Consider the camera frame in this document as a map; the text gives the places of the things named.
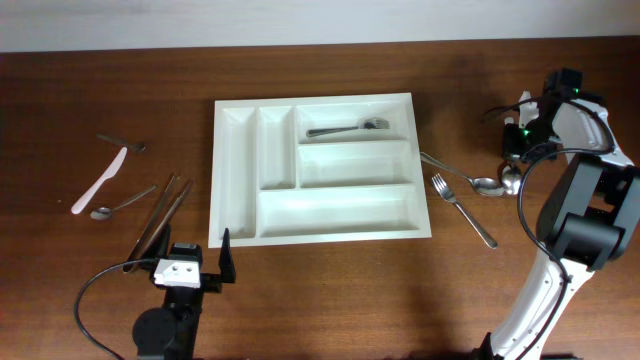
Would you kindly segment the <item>steel tablespoon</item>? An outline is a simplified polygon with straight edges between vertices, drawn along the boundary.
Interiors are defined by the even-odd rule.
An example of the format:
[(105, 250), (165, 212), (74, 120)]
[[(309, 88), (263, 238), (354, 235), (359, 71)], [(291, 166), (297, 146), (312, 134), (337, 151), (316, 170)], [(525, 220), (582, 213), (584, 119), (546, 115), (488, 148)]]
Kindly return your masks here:
[(425, 163), (434, 165), (440, 169), (464, 178), (470, 183), (473, 190), (480, 195), (499, 197), (505, 194), (505, 189), (498, 180), (489, 177), (471, 177), (454, 167), (440, 162), (425, 152), (420, 153), (420, 158)]
[(507, 195), (517, 195), (521, 186), (522, 172), (520, 168), (512, 163), (508, 162), (501, 174), (501, 184)]

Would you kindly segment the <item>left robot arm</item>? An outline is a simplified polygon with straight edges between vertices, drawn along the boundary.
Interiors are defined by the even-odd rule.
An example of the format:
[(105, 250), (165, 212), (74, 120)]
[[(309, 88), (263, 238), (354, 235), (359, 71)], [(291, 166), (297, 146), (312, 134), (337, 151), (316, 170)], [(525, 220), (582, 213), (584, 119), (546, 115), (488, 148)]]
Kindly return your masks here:
[(149, 265), (150, 281), (165, 292), (161, 306), (143, 312), (135, 321), (132, 338), (139, 359), (191, 359), (194, 354), (204, 295), (221, 293), (224, 284), (233, 284), (236, 270), (230, 247), (230, 234), (224, 232), (218, 274), (201, 271), (202, 248), (196, 244), (170, 244), (171, 227), (141, 258)]

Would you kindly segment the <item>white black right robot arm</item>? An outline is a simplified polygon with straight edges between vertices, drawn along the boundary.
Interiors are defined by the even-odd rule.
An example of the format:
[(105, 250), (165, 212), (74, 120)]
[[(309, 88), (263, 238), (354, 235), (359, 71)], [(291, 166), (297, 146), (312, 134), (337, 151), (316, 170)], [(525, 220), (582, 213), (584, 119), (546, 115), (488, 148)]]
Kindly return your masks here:
[(608, 262), (621, 257), (639, 222), (639, 169), (620, 149), (601, 96), (582, 88), (578, 70), (548, 74), (542, 92), (523, 93), (506, 121), (502, 156), (533, 171), (560, 155), (568, 166), (534, 228), (534, 265), (507, 318), (485, 335), (474, 359), (541, 359), (552, 329), (577, 291)]

